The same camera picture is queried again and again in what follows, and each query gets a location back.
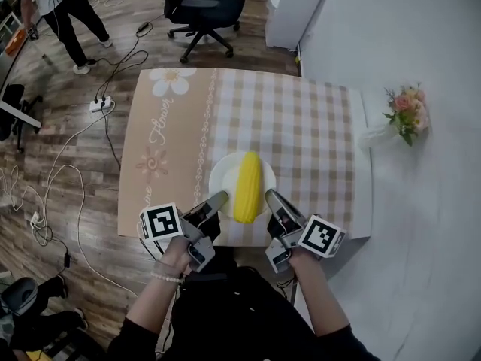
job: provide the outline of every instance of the black chair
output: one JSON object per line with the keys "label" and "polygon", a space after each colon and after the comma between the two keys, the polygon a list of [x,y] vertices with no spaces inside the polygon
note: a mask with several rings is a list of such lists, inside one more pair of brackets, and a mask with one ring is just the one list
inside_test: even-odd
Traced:
{"label": "black chair", "polygon": [[234,26],[238,31],[238,22],[246,0],[165,0],[164,14],[172,23],[187,24],[182,28],[171,29],[167,35],[173,38],[175,33],[188,32],[186,36],[193,36],[194,40],[180,58],[181,63],[187,63],[192,49],[202,36],[209,35],[227,48],[225,55],[233,57],[234,48],[220,36],[215,29]]}
{"label": "black chair", "polygon": [[[43,99],[41,96],[37,96],[31,103],[28,103],[26,100],[22,101],[24,91],[25,87],[21,84],[9,84],[7,88],[5,88],[2,101],[22,111],[24,114],[28,114],[35,103],[42,103]],[[7,111],[0,110],[0,141],[7,139],[12,132],[14,135],[17,135],[17,149],[20,153],[24,152],[24,149],[20,148],[23,124],[24,122],[22,120],[17,119]],[[37,127],[33,127],[33,129],[35,134],[38,134],[40,131]]]}

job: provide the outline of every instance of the white wall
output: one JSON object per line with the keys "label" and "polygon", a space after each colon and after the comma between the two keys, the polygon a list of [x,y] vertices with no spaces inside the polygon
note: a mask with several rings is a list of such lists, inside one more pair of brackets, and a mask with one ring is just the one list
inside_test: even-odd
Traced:
{"label": "white wall", "polygon": [[463,361],[481,345],[481,0],[326,0],[301,42],[305,77],[360,89],[422,82],[431,131],[373,151],[371,239],[330,284],[383,360]]}

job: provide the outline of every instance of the white cabinet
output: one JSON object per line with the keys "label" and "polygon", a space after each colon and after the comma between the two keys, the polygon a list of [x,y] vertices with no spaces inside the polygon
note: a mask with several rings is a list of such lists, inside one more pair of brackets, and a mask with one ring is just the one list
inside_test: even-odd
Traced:
{"label": "white cabinet", "polygon": [[295,49],[320,0],[268,0],[268,47]]}

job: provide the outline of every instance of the person's left hand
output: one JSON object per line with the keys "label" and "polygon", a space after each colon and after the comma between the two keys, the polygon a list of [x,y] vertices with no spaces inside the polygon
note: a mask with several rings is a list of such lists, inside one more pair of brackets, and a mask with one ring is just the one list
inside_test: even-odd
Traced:
{"label": "person's left hand", "polygon": [[173,237],[168,244],[165,254],[160,262],[176,268],[179,272],[184,273],[190,262],[190,255],[187,252],[189,241],[183,236]]}

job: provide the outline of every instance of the wooden floor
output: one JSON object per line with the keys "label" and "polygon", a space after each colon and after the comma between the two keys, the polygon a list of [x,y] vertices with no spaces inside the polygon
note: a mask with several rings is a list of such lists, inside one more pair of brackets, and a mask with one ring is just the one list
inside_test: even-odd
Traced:
{"label": "wooden floor", "polygon": [[[123,0],[114,7],[105,7],[103,1],[95,9],[104,21],[114,47],[104,49],[84,25],[72,20],[89,58],[106,57],[116,62],[134,45],[137,27],[163,12],[164,0]],[[205,45],[192,52],[190,65],[297,74],[292,54],[265,47],[266,14],[265,0],[247,0],[240,19],[241,30],[231,41],[234,58],[226,59],[225,50],[219,44]],[[142,68],[181,66],[179,58],[183,48],[166,35],[172,27],[170,22],[161,17],[153,25],[152,32],[141,38],[137,47],[149,53],[148,60],[141,67],[118,75],[107,91],[116,101],[116,110],[109,119],[109,135],[118,157],[122,156],[129,108],[139,71]],[[40,32],[52,33],[45,23],[40,25]],[[15,165],[19,168],[19,181],[14,191],[17,199],[26,185],[33,186],[41,196],[45,194],[47,175],[56,154],[71,135],[92,122],[89,103],[113,70],[105,62],[100,62],[90,74],[76,76],[71,70],[73,62],[55,36],[42,36],[36,45],[38,48],[30,43],[24,47],[8,79],[10,83],[26,86],[26,99],[36,95],[44,97],[44,102],[37,104],[34,112],[34,117],[43,122],[43,128],[39,135],[26,128],[23,139],[25,154],[16,152],[13,136],[0,144],[0,168],[5,170],[8,185],[12,168]],[[41,53],[47,54],[51,65],[41,58]],[[139,293],[149,278],[153,262],[138,240],[121,238],[116,233],[119,169],[105,138],[104,124],[97,123],[75,138],[58,164],[71,164],[82,172],[86,201],[80,224],[80,241],[92,266]],[[102,280],[87,268],[81,257],[76,229],[80,196],[77,173],[66,169],[53,182],[48,197],[49,224],[73,256],[71,268],[63,273],[70,288],[70,298],[67,301],[54,299],[50,309],[82,308],[90,324],[89,333],[107,346],[118,334],[134,296]],[[0,262],[17,278],[31,276],[44,281],[56,275],[62,269],[65,248],[55,241],[40,247],[29,227],[33,212],[39,211],[39,201],[28,193],[23,209],[18,212],[5,206],[5,203],[5,198],[0,199]],[[250,257],[252,263],[264,266],[266,273],[273,274],[262,250],[245,250],[240,254],[247,252],[252,256],[244,257]]]}

